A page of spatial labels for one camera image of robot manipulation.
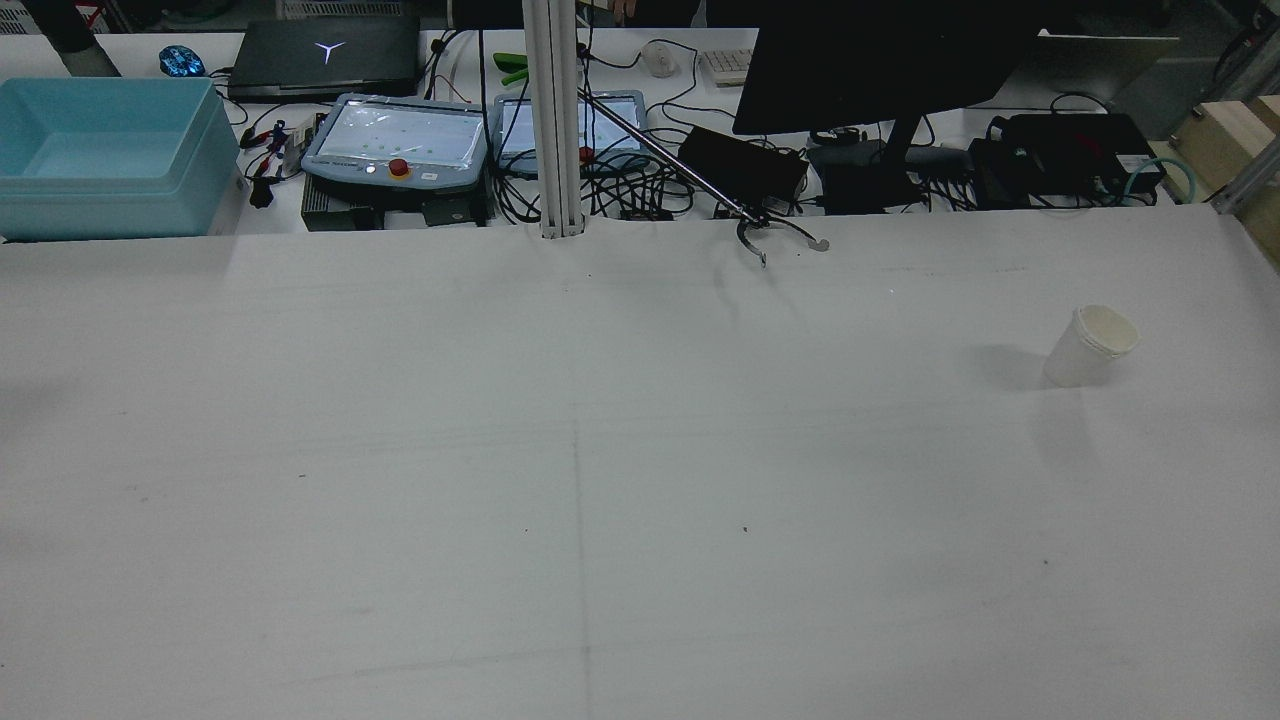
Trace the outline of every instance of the white paper cup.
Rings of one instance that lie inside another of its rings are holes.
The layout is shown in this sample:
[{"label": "white paper cup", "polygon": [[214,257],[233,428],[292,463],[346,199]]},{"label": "white paper cup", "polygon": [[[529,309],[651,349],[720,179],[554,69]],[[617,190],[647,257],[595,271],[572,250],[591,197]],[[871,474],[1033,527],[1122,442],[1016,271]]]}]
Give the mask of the white paper cup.
[{"label": "white paper cup", "polygon": [[1111,363],[1138,345],[1138,331],[1106,305],[1085,305],[1071,314],[1071,324],[1044,360],[1044,375],[1059,387],[1102,384]]}]

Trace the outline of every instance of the laptop logo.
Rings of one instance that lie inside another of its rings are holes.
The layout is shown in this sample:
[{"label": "laptop logo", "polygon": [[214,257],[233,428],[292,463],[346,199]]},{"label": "laptop logo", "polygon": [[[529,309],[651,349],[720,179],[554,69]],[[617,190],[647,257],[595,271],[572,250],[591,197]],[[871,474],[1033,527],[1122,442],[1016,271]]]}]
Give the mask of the laptop logo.
[{"label": "laptop logo", "polygon": [[312,42],[312,45],[315,45],[316,47],[324,50],[324,64],[328,65],[329,64],[329,54],[333,53],[334,50],[342,47],[343,45],[346,45],[346,42],[339,42],[338,45],[320,45],[319,42]]}]

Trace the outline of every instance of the green clip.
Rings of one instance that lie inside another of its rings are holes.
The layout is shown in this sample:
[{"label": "green clip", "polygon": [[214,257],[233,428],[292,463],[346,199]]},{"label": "green clip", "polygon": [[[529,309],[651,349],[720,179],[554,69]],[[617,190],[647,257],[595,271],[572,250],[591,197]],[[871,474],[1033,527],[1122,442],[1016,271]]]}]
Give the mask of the green clip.
[{"label": "green clip", "polygon": [[494,53],[493,64],[498,65],[499,70],[508,73],[507,77],[502,78],[503,86],[529,78],[527,55],[520,55],[517,53]]}]

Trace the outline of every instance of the white table surface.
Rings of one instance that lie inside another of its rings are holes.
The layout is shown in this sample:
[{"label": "white table surface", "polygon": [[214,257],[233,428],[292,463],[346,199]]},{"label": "white table surface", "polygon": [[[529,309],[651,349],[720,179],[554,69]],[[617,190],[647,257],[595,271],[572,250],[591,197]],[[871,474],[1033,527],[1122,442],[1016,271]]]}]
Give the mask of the white table surface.
[{"label": "white table surface", "polygon": [[1239,224],[806,224],[0,246],[0,716],[1272,720]]}]

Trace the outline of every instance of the plastic bin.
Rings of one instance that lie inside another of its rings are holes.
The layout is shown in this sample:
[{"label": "plastic bin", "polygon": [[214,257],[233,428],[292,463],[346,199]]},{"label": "plastic bin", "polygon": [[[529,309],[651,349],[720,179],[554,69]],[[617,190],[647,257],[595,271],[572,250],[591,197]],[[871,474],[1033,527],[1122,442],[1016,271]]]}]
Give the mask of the plastic bin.
[{"label": "plastic bin", "polygon": [[204,234],[239,145],[207,78],[0,85],[0,236]]}]

